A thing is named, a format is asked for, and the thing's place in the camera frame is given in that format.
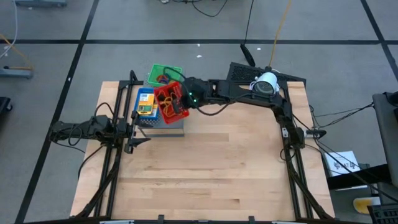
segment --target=red basket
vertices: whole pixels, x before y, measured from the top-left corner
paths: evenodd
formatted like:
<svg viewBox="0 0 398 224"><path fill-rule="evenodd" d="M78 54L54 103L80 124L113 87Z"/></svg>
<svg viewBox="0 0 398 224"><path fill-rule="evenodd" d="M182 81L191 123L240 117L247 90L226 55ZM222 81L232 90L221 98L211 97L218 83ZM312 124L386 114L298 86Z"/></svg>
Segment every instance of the red basket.
<svg viewBox="0 0 398 224"><path fill-rule="evenodd" d="M166 124L174 123L182 118L189 116L189 111L184 109L181 103L182 90L178 82L159 87L155 89L155 99L159 106L159 111ZM171 101L177 99L177 106L180 112L176 113Z"/></svg>

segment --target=yellow cable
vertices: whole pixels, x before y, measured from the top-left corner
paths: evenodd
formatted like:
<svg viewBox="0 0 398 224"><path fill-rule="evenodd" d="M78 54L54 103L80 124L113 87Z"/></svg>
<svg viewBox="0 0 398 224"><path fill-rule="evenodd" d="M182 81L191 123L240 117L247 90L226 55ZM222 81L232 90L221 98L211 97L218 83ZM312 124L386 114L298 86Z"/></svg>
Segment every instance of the yellow cable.
<svg viewBox="0 0 398 224"><path fill-rule="evenodd" d="M278 36L279 36L280 30L282 29L282 26L283 26L283 24L285 22L286 15L287 15L287 12L289 11L289 8L290 8L291 4L292 4L292 0L289 0L289 3L287 3L287 7L286 7L286 10L284 12L284 15L282 16L282 20L280 21L280 24L279 24L279 27L278 27L278 31L276 32L276 35L275 35L274 46L272 47L271 59L269 60L268 66L271 66L272 59L274 58L274 51L275 51L276 42L278 40Z"/></svg>
<svg viewBox="0 0 398 224"><path fill-rule="evenodd" d="M19 54L24 60L25 63L28 64L29 67L10 67L10 69L23 69L23 70L33 70L33 65L30 62L30 60L26 57L26 55L24 55L23 53L21 53L18 49L16 49L16 47L14 47L13 45L11 45L11 43L6 39L6 37L2 34L0 34L0 37L6 41L6 43L11 46L11 49L14 50L15 52L17 52L17 54Z"/></svg>

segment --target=green basket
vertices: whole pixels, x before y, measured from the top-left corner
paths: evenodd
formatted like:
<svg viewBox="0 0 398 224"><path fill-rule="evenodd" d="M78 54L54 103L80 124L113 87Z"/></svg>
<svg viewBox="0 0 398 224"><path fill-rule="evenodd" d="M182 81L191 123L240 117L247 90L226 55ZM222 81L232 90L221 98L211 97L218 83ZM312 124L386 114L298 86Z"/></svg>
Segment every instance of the green basket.
<svg viewBox="0 0 398 224"><path fill-rule="evenodd" d="M163 75L163 68L164 67L170 67L173 68L176 71L179 71L180 73L182 73L182 68L178 68L178 67L173 67L170 65L158 65L158 64L154 64L154 66L152 66L152 70L150 71L150 75L148 77L148 83L150 85L152 85L153 87L160 87L160 86L164 86L165 84L163 83L158 83L156 78L159 75ZM176 80L180 80L181 79L181 75L179 75L177 72L171 71L171 70L166 70L167 74L170 75L173 79Z"/></svg>

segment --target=wooden table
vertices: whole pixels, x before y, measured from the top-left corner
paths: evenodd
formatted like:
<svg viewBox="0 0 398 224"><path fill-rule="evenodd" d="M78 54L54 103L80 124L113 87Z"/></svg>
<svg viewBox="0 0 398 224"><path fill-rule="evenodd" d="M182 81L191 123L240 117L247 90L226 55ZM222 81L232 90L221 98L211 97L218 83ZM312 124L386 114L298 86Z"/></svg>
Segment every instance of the wooden table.
<svg viewBox="0 0 398 224"><path fill-rule="evenodd" d="M112 106L117 87L118 82L103 82L98 104ZM133 88L130 108L139 87ZM289 83L289 95L294 114L311 126L303 83ZM202 109L211 113L219 108ZM112 117L106 107L98 114ZM279 157L280 126L270 109L235 103L217 116L190 110L184 131L184 138L154 138L133 155L123 153L112 219L156 220L161 214L167 220L248 220L251 215L256 220L295 219L286 164ZM89 141L86 156L99 144ZM306 144L316 146L313 140L306 139ZM80 212L98 189L104 154L105 149L85 164L71 215ZM302 159L309 190L334 216L320 153L307 147ZM107 198L106 192L101 214Z"/></svg>

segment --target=wooden tabletop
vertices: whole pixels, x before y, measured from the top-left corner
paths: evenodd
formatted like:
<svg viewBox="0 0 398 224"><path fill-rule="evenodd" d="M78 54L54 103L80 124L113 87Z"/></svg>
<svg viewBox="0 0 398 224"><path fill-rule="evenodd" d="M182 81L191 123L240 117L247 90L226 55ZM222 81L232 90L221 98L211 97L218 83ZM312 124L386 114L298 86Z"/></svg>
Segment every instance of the wooden tabletop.
<svg viewBox="0 0 398 224"><path fill-rule="evenodd" d="M98 104L113 106L118 84L103 82ZM130 109L139 87L133 88ZM290 82L289 95L294 115L312 126L303 83ZM202 110L211 113L219 108L211 105ZM98 114L112 117L106 107ZM153 138L133 155L123 153L112 219L156 220L158 215L167 220L248 220L251 215L256 220L295 219L286 164L279 157L280 126L270 109L235 103L216 116L190 110L184 132L183 138ZM86 157L99 144L89 141ZM316 147L311 139L306 144ZM105 149L85 164L71 215L80 212L98 189L104 154ZM334 216L320 153L307 147L302 159L309 190Z"/></svg>

